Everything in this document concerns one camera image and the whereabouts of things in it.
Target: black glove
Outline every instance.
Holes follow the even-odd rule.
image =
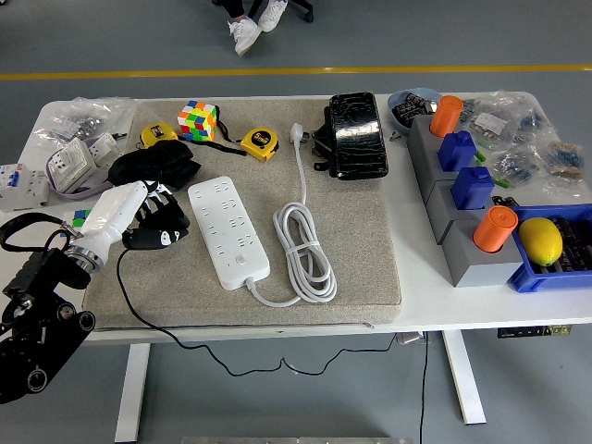
[[[180,141],[160,141],[147,149],[119,157],[109,168],[108,180],[115,186],[136,180],[154,180],[181,188],[199,171],[193,153]]]

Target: robotic hand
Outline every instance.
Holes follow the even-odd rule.
[[[129,229],[134,217],[139,226]],[[6,242],[36,222],[60,225],[44,247]],[[0,246],[10,252],[31,252],[31,256],[3,290],[11,301],[2,314],[0,338],[9,331],[12,335],[0,342],[0,403],[43,391],[94,329],[94,315],[76,313],[74,305],[55,293],[58,283],[83,290],[91,282],[91,273],[106,264],[115,242],[123,241],[130,250],[165,248],[187,235],[189,224],[171,192],[148,181],[104,192],[80,232],[42,213],[5,223],[0,228]],[[66,245],[50,249],[60,233],[66,235]]]

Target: rubik's cube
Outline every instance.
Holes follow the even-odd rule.
[[[91,210],[67,211],[62,220],[68,222],[73,228],[81,228],[90,213]]]
[[[183,137],[189,141],[212,141],[216,128],[216,107],[189,101],[178,116]]]

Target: gray floor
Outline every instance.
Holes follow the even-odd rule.
[[[315,22],[291,7],[243,58],[224,10],[209,0],[7,0],[0,6],[0,75],[208,68],[590,65],[586,0],[538,2],[314,1]],[[16,162],[43,105],[77,96],[193,97],[527,91],[567,142],[590,150],[590,72],[0,80],[0,165]],[[592,327],[560,338],[497,339],[465,332],[486,425],[463,424],[439,334],[425,393],[426,443],[587,443]],[[339,349],[383,347],[389,336],[267,339],[213,344],[233,370],[286,356],[317,370]],[[418,442],[423,346],[342,354],[320,377],[232,378],[203,351],[153,346],[140,442],[184,436],[405,437]],[[38,396],[0,406],[0,442],[111,442],[126,347],[82,347]]]

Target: plug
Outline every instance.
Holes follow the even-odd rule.
[[[300,123],[295,123],[290,130],[290,142],[294,144],[296,149],[300,148],[302,137],[304,137],[304,129]]]

